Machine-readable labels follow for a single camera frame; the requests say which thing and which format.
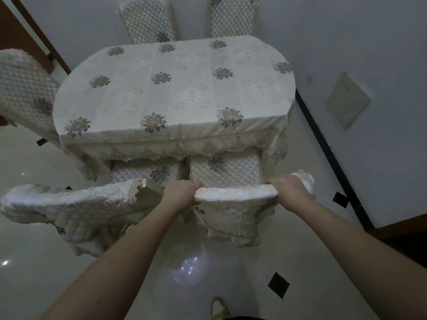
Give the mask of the person's right forearm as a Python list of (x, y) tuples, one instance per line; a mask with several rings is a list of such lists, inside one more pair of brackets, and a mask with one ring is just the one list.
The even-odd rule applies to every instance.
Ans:
[(313, 200), (280, 204), (331, 252), (382, 320), (427, 320), (427, 269)]

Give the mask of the black baseboard strip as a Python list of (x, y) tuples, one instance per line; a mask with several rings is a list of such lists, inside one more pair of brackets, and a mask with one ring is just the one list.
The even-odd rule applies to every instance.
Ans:
[(357, 220), (366, 232), (375, 230), (371, 219), (369, 218), (366, 210), (362, 206), (342, 167), (340, 166), (337, 158), (335, 157), (335, 154), (333, 153), (326, 138), (323, 136), (320, 128), (318, 127), (316, 121), (314, 120), (310, 110), (303, 101), (298, 90), (296, 90), (296, 102), (299, 108), (301, 109), (302, 114), (304, 115), (312, 133), (314, 134), (315, 139), (317, 140), (317, 143), (323, 151), (324, 156), (326, 157), (335, 177), (337, 178), (343, 190), (343, 193), (337, 192), (334, 195), (333, 201), (336, 204), (340, 205), (342, 208), (347, 208), (350, 205)]

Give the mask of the yellow-green slipper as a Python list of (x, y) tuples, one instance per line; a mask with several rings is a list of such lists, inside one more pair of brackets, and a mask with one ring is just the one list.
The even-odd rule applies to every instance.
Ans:
[(231, 317), (223, 299), (219, 296), (214, 297), (211, 301), (211, 320), (227, 320)]

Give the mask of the brown wooden door frame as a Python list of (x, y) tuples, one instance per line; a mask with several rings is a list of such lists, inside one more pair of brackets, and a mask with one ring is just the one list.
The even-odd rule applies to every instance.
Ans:
[(17, 49), (34, 58), (48, 73), (71, 69), (20, 0), (0, 0), (0, 51)]

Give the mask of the dark brown wooden door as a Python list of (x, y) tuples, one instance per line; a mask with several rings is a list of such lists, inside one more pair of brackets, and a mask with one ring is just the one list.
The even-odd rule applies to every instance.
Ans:
[(368, 233), (427, 268), (427, 213)]

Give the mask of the person's left forearm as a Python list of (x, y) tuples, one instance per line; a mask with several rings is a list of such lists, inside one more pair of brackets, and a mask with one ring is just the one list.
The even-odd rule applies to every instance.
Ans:
[(94, 261), (40, 320), (124, 320), (160, 243), (176, 217), (193, 204), (161, 202)]

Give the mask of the beige square wall panel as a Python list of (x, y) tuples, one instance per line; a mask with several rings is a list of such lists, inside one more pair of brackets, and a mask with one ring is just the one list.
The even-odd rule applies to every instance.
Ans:
[(349, 129), (371, 102), (371, 95), (348, 72), (343, 73), (327, 101), (327, 108), (343, 129)]

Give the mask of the person's right hand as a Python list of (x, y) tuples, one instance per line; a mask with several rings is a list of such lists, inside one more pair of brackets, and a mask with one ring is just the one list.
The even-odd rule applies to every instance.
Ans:
[(313, 208), (316, 207), (302, 181), (295, 175), (281, 176), (281, 195), (278, 203), (299, 217), (313, 214)]

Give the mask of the cream floral embroidered tablecloth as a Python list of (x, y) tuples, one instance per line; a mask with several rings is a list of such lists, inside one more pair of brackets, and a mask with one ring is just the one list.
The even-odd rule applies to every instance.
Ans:
[(291, 65), (257, 37), (157, 42), (85, 59), (60, 86), (52, 116), (88, 180), (110, 161), (252, 147), (275, 166), (287, 154), (295, 95)]

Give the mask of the person's left hand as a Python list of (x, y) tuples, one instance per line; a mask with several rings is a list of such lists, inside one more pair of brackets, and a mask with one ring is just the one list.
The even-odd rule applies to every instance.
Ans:
[(175, 216), (192, 207), (187, 206), (187, 180), (168, 183), (160, 206), (164, 211), (168, 211)]

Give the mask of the chair with cream quilted cover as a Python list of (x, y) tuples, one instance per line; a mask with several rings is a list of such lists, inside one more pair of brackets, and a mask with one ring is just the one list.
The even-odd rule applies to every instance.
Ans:
[(193, 211), (207, 237), (232, 242), (234, 247), (256, 247), (261, 243), (258, 225), (274, 215), (278, 191), (264, 183), (264, 164), (258, 148), (221, 152), (211, 157), (188, 159), (189, 179), (201, 182)]
[(131, 44), (176, 40), (168, 0), (126, 0), (118, 4), (118, 14)]
[(259, 0), (210, 0), (210, 38), (253, 35)]
[(18, 186), (2, 197), (0, 212), (19, 224), (50, 224), (75, 255), (98, 258), (160, 203), (169, 182), (186, 175), (184, 164), (170, 157), (115, 161), (110, 184), (82, 190)]
[(52, 112), (60, 84), (28, 53), (0, 50), (0, 115), (61, 148)]

